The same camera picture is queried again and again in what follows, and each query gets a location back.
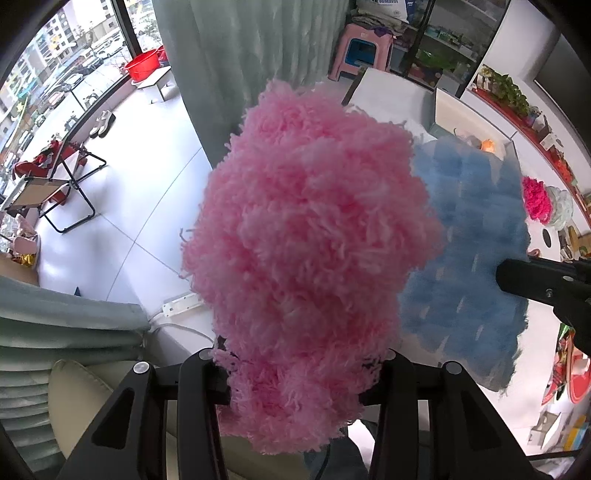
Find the white floor tile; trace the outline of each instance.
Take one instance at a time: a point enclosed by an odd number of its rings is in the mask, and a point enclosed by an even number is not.
[[[156,260],[139,245],[134,245],[123,263],[109,301],[139,303],[153,317],[162,305],[190,291],[187,280]]]
[[[97,208],[135,239],[201,143],[180,95],[150,105],[134,92],[114,111],[108,135],[86,146],[109,164],[98,177],[104,188]]]
[[[168,189],[144,225],[136,243],[162,263],[181,273],[181,229],[193,227],[212,168],[203,149]]]
[[[71,216],[70,206],[68,202],[54,211],[56,222]],[[41,236],[40,286],[70,294],[80,287],[83,297],[106,300],[133,242],[102,216],[65,234],[45,219],[35,228]]]

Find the plastic bag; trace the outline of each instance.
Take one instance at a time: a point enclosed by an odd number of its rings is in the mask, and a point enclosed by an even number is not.
[[[414,13],[415,0],[358,0],[357,7],[379,17],[394,17],[409,22]]]

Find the pink yarn mop head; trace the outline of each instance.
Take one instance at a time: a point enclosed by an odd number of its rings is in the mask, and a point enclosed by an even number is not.
[[[226,339],[220,431],[265,453],[318,449],[359,418],[397,295],[441,226],[411,174],[411,134],[322,92],[271,82],[229,147],[183,245]]]

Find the potted plant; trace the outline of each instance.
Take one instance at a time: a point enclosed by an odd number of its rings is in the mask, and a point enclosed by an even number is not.
[[[501,75],[492,69],[490,70],[492,72],[490,76],[491,93],[500,103],[513,110],[519,118],[527,118],[530,114],[530,104],[519,87],[513,83],[513,79],[509,75]]]

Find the hot pink yarn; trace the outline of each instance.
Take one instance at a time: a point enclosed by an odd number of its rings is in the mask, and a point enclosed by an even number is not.
[[[523,177],[523,199],[525,210],[532,220],[539,220],[546,224],[552,218],[552,202],[544,188],[543,181],[537,181],[531,177]]]

